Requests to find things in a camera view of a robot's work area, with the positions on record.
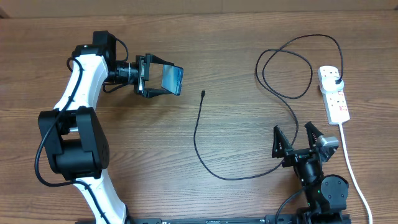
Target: white cord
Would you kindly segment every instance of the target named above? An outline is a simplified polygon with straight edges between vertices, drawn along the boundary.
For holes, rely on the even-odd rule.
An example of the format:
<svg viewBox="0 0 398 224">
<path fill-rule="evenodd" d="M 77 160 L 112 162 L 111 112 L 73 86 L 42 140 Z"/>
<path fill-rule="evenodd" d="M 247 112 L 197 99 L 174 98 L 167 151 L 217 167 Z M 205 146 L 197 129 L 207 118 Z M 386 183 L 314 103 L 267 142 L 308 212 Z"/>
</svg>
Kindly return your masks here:
<svg viewBox="0 0 398 224">
<path fill-rule="evenodd" d="M 372 212 L 371 212 L 371 208 L 368 205 L 368 202 L 365 199 L 365 196 L 362 194 L 361 189 L 359 189 L 358 183 L 356 182 L 355 176 L 354 176 L 354 172 L 351 168 L 351 164 L 349 163 L 349 159 L 348 159 L 348 152 L 347 152 L 347 146 L 346 146 L 346 139 L 344 137 L 344 132 L 343 132 L 343 124 L 339 123 L 338 127 L 340 128 L 340 134 L 341 134 L 341 143 L 343 144 L 343 151 L 344 151 L 344 156 L 346 158 L 346 162 L 347 162 L 347 167 L 348 167 L 348 171 L 349 174 L 354 182 L 354 186 L 356 188 L 356 190 L 358 191 L 359 196 L 361 197 L 363 204 L 366 207 L 366 211 L 368 212 L 368 217 L 369 217 L 369 224 L 373 224 L 373 217 L 372 217 Z"/>
</svg>

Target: white power strip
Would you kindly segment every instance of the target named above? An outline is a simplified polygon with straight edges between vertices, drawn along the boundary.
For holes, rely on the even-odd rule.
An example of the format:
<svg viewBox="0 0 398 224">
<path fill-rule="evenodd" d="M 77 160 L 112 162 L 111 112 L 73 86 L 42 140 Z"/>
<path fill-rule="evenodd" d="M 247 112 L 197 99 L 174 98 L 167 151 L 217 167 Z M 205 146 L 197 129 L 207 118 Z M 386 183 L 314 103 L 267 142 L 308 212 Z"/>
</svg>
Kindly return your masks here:
<svg viewBox="0 0 398 224">
<path fill-rule="evenodd" d="M 373 224 L 372 212 L 366 201 L 361 189 L 359 189 L 356 182 L 354 172 L 349 163 L 346 140 L 343 132 L 343 123 L 349 120 L 349 113 L 346 98 L 344 96 L 343 88 L 344 82 L 336 84 L 335 80 L 339 79 L 340 75 L 338 69 L 333 66 L 322 66 L 318 70 L 319 87 L 325 102 L 326 114 L 328 115 L 329 124 L 338 124 L 341 134 L 341 143 L 343 145 L 344 156 L 346 159 L 349 174 L 353 180 L 354 186 L 361 197 L 366 211 L 368 212 L 369 224 Z"/>
</svg>

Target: wooden table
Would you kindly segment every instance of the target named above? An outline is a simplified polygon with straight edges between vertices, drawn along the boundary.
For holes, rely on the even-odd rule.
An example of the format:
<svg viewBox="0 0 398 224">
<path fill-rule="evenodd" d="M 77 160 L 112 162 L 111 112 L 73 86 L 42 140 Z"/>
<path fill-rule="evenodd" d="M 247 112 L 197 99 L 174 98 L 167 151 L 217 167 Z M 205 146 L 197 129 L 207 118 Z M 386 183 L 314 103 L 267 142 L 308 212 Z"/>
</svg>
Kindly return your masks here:
<svg viewBox="0 0 398 224">
<path fill-rule="evenodd" d="M 200 92 L 206 96 L 198 148 L 209 168 L 223 177 L 258 174 L 280 160 L 271 158 L 272 128 L 292 140 L 295 124 L 287 108 L 254 78 L 259 54 L 305 34 L 328 34 L 341 45 L 345 93 L 351 120 L 344 127 L 351 163 L 376 223 L 398 215 L 398 13 L 300 12 L 200 16 L 114 16 L 0 20 L 0 223 L 73 223 L 92 218 L 72 186 L 48 188 L 34 175 L 40 142 L 37 117 L 51 110 L 70 78 L 65 61 L 78 44 L 91 43 L 94 30 L 125 41 L 131 60 L 152 53 L 185 70 L 181 96 L 150 100 L 132 87 L 101 93 L 97 115 L 111 148 L 109 174 L 119 197 L 135 217 L 261 217 L 300 188 L 291 168 L 252 180 L 223 181 L 200 164 L 193 129 Z M 296 149 L 307 147 L 303 125 L 313 123 L 339 136 L 327 123 L 316 70 L 340 67 L 334 43 L 311 37 L 288 49 L 311 61 L 313 85 L 288 100 L 300 122 Z M 118 57 L 124 57 L 119 46 Z M 278 54 L 267 68 L 270 84 L 286 95 L 303 92 L 308 65 Z M 158 75 L 151 86 L 160 86 Z M 45 179 L 63 181 L 42 154 Z M 351 178 L 341 148 L 324 165 L 325 174 Z M 306 205 L 304 197 L 284 213 Z M 347 199 L 354 223 L 367 215 L 353 185 Z"/>
</svg>

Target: extension cord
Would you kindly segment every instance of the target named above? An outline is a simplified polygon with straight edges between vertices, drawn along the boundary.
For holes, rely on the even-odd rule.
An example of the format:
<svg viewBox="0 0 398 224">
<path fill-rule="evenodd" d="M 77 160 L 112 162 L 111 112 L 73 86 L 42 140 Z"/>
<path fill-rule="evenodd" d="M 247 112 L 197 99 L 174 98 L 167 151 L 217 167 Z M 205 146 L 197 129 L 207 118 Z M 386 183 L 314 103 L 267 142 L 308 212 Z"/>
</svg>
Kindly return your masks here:
<svg viewBox="0 0 398 224">
<path fill-rule="evenodd" d="M 347 163 L 349 174 L 353 180 L 355 189 L 358 191 L 361 197 L 366 211 L 368 212 L 369 224 L 373 224 L 372 212 L 366 201 L 361 189 L 359 189 L 358 183 L 356 182 L 351 164 L 349 163 L 345 136 L 343 132 L 343 123 L 349 120 L 349 113 L 346 98 L 344 96 L 344 82 L 337 84 L 337 80 L 340 75 L 338 69 L 333 66 L 322 66 L 318 69 L 319 87 L 323 95 L 323 102 L 325 103 L 326 114 L 328 116 L 329 124 L 338 124 L 341 134 L 341 143 L 343 145 L 344 156 Z"/>
</svg>

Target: power socket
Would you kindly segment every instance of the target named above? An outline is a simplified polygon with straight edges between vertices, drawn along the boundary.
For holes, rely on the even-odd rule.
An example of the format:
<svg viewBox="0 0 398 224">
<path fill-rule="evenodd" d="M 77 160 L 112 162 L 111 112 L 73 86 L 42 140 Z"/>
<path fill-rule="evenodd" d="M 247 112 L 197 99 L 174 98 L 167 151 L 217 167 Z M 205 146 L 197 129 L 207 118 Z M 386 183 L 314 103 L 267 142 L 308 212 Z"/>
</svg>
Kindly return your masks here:
<svg viewBox="0 0 398 224">
<path fill-rule="evenodd" d="M 343 91 L 344 82 L 335 83 L 335 80 L 340 77 L 338 69 L 333 66 L 322 66 L 318 69 L 318 77 L 329 124 L 342 124 L 348 121 L 349 113 Z"/>
</svg>

